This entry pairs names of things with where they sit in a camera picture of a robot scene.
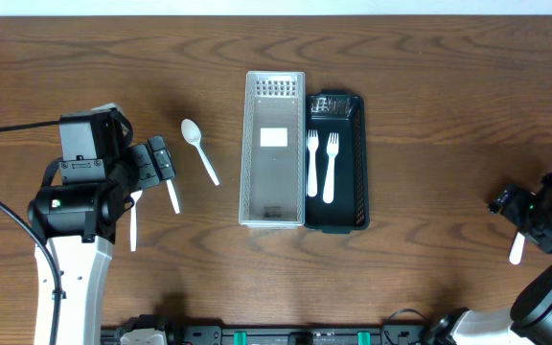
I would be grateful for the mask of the white plastic spoon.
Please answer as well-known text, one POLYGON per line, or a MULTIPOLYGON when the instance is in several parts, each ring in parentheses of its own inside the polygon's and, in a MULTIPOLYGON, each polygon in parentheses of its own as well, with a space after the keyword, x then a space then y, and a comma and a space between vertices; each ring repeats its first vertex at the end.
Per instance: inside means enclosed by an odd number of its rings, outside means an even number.
POLYGON ((137 250, 137 242, 138 242, 137 205, 142 194, 143 194, 142 190, 139 190, 130 194, 130 197, 133 201, 133 204, 130 208, 130 227, 129 227, 129 244, 130 244, 131 252, 135 252, 137 250))
POLYGON ((525 236, 517 232, 508 256, 508 261, 511 265, 519 265, 521 263, 525 241, 525 236))
POLYGON ((177 198, 177 194, 176 194, 176 191, 175 191, 175 188, 174 188, 174 185, 173 185, 173 181, 171 179, 167 179, 166 180, 166 185, 167 185, 167 189, 168 189, 168 193, 169 193, 169 196, 170 196, 170 201, 171 201, 173 210, 176 214, 179 214, 180 213, 180 206, 179 206, 179 201, 178 201, 178 198, 177 198))
POLYGON ((213 183, 218 186, 219 185, 219 179, 216 175, 216 172, 209 161, 208 157, 206 156, 202 146, 201 146, 201 131, 198 127, 198 125, 192 121, 191 119, 184 119, 181 122, 181 133, 183 135, 183 138, 187 143, 194 146, 199 154, 199 157, 204 165, 204 168, 206 169, 206 172, 210 176, 213 183))

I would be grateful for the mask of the white plastic fork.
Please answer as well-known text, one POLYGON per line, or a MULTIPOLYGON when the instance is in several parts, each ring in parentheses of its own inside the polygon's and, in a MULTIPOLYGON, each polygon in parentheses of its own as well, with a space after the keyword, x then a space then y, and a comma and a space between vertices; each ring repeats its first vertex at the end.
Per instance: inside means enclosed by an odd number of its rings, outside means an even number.
POLYGON ((322 199, 325 203, 329 204, 334 201, 334 170, 335 170, 335 158, 339 152, 339 134, 332 132, 329 135, 326 153, 328 155, 328 165, 326 170, 326 178, 323 188, 322 199))
POLYGON ((307 148, 309 151, 307 195, 310 197, 315 197, 318 193, 316 172, 316 152, 318 147, 318 132, 315 129, 310 129, 307 138, 307 148))

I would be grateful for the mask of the dark green plastic basket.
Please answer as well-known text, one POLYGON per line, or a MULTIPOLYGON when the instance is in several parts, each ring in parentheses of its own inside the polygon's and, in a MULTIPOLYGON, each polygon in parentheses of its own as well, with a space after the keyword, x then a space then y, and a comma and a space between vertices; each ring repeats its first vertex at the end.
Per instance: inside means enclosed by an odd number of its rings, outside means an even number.
POLYGON ((306 198, 305 226, 328 234, 364 230, 370 223, 364 100, 344 90, 306 97, 306 125, 318 136, 315 154, 318 194, 306 198), (329 135, 338 135, 333 160, 333 201, 323 200, 329 135))

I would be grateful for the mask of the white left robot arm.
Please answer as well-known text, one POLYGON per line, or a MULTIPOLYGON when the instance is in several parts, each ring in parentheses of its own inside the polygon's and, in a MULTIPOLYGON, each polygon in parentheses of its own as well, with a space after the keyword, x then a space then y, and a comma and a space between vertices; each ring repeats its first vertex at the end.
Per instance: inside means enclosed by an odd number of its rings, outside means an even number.
POLYGON ((166 183, 172 207, 180 209, 175 169, 162 137, 129 148, 117 164, 110 179, 84 177, 44 186, 30 205, 33 228, 41 237, 34 253, 40 280, 36 344, 99 343, 117 220, 130 215, 130 245, 135 247, 142 192, 166 183))

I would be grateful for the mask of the clear plastic basket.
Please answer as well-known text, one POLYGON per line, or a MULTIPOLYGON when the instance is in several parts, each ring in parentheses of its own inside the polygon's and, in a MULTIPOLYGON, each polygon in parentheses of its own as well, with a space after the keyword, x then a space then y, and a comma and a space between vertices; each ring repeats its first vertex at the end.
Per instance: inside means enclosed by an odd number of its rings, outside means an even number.
POLYGON ((241 225, 282 229, 305 222, 305 86, 303 72, 246 74, 241 225))

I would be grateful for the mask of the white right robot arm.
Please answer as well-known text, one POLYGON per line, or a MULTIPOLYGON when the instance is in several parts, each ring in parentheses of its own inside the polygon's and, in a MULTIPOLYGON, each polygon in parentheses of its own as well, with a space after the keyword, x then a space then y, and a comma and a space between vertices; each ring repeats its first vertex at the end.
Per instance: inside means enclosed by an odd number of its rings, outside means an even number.
POLYGON ((552 265, 508 310, 464 310, 447 315, 425 333, 424 344, 552 345, 552 265))

